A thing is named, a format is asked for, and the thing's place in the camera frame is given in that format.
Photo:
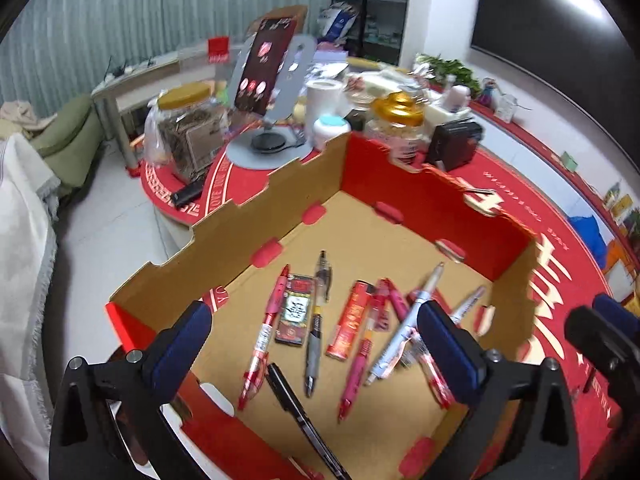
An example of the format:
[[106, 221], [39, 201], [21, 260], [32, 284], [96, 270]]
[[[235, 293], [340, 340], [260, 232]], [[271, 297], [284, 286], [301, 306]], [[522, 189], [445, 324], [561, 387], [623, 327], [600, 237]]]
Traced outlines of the clear white label pen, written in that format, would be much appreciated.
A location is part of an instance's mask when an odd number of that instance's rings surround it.
[[454, 310], [451, 311], [449, 317], [454, 324], [459, 325], [461, 321], [464, 319], [465, 315], [467, 315], [483, 297], [486, 292], [486, 286], [480, 285], [477, 289], [474, 289], [472, 292], [466, 296]]

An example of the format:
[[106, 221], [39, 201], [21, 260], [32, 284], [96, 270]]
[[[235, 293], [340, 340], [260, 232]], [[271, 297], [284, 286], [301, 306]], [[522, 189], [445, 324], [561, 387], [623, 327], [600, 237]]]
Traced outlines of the white blue patterned pen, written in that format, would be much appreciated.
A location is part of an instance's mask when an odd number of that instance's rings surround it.
[[444, 267], [445, 263], [440, 262], [428, 276], [422, 289], [416, 295], [416, 301], [410, 308], [409, 313], [398, 325], [393, 337], [390, 338], [390, 341], [386, 344], [382, 353], [371, 366], [369, 375], [364, 382], [366, 386], [372, 385], [377, 380], [386, 379], [394, 370], [408, 341], [416, 331], [416, 323], [418, 322], [416, 319], [418, 318], [420, 307], [432, 298], [438, 281], [444, 273]]

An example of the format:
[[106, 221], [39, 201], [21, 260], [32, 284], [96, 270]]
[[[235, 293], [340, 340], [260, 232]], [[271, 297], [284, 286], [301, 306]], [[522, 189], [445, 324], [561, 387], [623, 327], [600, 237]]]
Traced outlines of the clear red gel pen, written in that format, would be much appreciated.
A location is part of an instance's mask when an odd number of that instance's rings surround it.
[[248, 364], [243, 376], [242, 390], [238, 399], [239, 411], [246, 408], [247, 403], [256, 396], [264, 381], [273, 327], [282, 306], [289, 276], [290, 266], [286, 264], [273, 286], [265, 307], [264, 318], [252, 350], [250, 364]]

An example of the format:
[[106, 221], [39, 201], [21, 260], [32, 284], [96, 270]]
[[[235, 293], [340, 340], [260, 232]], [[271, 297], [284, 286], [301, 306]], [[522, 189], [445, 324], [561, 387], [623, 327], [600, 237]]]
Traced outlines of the red pen pink barrel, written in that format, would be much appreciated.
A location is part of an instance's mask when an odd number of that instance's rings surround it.
[[[402, 322], [408, 315], [413, 301], [416, 300], [420, 288], [416, 287], [404, 295], [390, 278], [384, 278], [383, 282], [387, 288], [387, 299], [390, 300], [396, 318], [399, 322]], [[436, 366], [431, 352], [428, 351], [418, 333], [415, 333], [405, 346], [405, 350], [400, 357], [400, 364], [404, 367], [409, 367], [411, 364], [419, 364], [437, 404], [445, 410], [450, 408], [452, 402], [454, 402], [454, 397], [446, 384], [446, 380], [442, 377], [442, 373]]]

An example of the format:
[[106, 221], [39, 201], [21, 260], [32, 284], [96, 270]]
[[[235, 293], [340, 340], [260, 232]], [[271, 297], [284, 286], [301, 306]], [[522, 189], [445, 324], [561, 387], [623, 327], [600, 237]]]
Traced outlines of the red pen pink grip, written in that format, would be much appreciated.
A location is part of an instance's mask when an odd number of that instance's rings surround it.
[[373, 333], [386, 332], [390, 328], [390, 321], [385, 307], [387, 297], [388, 286], [384, 278], [382, 278], [382, 280], [376, 282], [374, 294], [368, 303], [366, 327], [360, 338], [356, 356], [352, 360], [352, 365], [347, 374], [345, 388], [338, 406], [337, 422], [339, 424], [349, 415], [357, 399], [372, 349]]

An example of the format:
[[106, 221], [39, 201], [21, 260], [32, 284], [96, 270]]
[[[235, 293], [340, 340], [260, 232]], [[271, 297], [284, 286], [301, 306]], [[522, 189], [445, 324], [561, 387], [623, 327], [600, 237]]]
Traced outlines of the red cylindrical tube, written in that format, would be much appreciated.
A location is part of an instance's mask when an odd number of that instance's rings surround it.
[[349, 358], [373, 293], [374, 286], [368, 282], [358, 280], [352, 284], [332, 340], [326, 347], [326, 356], [339, 361]]

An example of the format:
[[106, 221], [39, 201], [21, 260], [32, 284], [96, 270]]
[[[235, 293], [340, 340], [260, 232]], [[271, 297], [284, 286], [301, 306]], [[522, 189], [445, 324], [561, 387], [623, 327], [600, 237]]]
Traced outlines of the black marker pen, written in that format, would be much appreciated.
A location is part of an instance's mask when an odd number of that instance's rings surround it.
[[322, 437], [320, 437], [317, 429], [314, 428], [314, 425], [307, 416], [303, 405], [298, 400], [298, 397], [288, 384], [282, 370], [280, 370], [280, 367], [278, 367], [276, 363], [270, 363], [267, 366], [267, 382], [272, 393], [280, 403], [282, 410], [294, 418], [296, 425], [304, 434], [305, 438], [314, 449], [314, 452], [316, 452], [322, 459], [326, 468], [328, 468], [330, 473], [334, 475], [334, 478], [350, 480], [352, 477], [348, 474], [347, 470], [343, 467], [335, 454], [326, 445], [326, 442], [324, 442]]

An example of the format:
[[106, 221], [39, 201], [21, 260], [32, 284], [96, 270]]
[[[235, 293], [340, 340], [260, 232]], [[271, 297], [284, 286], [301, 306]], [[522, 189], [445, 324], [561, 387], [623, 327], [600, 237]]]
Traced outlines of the patterned rectangular card pack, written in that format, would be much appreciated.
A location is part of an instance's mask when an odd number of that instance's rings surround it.
[[316, 281], [312, 276], [291, 274], [288, 277], [274, 336], [277, 344], [293, 347], [303, 345], [314, 302], [315, 287]]

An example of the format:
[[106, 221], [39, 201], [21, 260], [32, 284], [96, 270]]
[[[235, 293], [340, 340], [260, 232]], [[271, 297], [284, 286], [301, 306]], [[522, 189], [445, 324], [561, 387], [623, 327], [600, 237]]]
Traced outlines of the grey grip pen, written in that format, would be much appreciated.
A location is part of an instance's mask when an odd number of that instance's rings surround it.
[[311, 398], [320, 374], [322, 347], [322, 308], [328, 302], [332, 284], [332, 266], [326, 251], [320, 252], [316, 273], [314, 274], [314, 307], [312, 308], [310, 330], [306, 349], [306, 368], [304, 391]]

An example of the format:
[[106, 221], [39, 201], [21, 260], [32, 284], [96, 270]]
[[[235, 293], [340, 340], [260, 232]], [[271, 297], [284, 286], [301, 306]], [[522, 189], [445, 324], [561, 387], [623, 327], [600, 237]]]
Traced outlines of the white blanket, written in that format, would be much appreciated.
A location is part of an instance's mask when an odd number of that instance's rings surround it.
[[53, 408], [41, 331], [59, 186], [24, 136], [1, 142], [1, 430], [37, 479], [49, 477]]

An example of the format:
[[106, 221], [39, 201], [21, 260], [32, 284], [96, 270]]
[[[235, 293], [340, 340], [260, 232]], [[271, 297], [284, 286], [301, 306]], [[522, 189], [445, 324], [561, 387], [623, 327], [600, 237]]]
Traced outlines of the yellow lid plastic jar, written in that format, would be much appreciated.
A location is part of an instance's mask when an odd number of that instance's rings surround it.
[[190, 183], [206, 173], [227, 140], [227, 107], [206, 81], [170, 89], [156, 106], [155, 125], [169, 152], [171, 171], [184, 184]]

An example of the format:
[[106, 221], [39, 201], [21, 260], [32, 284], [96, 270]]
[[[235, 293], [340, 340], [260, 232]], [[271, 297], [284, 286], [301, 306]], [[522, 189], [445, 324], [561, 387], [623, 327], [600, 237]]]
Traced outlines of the small doll figurine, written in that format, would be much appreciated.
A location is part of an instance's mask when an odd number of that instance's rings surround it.
[[484, 107], [494, 108], [499, 96], [501, 96], [501, 91], [498, 82], [494, 78], [485, 77], [476, 102]]

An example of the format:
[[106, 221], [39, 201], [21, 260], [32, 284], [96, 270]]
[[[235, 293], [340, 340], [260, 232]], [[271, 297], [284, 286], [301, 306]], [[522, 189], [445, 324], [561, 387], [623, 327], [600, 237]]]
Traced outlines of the white toilet paper roll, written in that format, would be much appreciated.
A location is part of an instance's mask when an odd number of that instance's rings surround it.
[[305, 132], [312, 136], [314, 122], [321, 115], [334, 115], [341, 107], [345, 84], [329, 78], [314, 78], [306, 82]]

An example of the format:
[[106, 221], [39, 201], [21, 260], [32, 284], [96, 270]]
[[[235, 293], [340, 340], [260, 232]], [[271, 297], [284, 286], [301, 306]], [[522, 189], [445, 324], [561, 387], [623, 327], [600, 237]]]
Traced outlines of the smartphone on stand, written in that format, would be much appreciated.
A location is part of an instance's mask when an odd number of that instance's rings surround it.
[[295, 18], [265, 18], [260, 22], [234, 99], [240, 112], [265, 115], [296, 25]]

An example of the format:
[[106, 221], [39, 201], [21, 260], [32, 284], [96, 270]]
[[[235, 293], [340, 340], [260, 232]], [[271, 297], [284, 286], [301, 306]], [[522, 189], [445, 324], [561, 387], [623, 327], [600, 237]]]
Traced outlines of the brown chair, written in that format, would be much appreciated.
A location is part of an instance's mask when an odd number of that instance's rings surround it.
[[282, 8], [272, 9], [262, 16], [262, 20], [265, 18], [292, 18], [295, 21], [296, 32], [299, 34], [305, 27], [307, 14], [308, 6], [294, 4], [294, 6], [282, 6]]

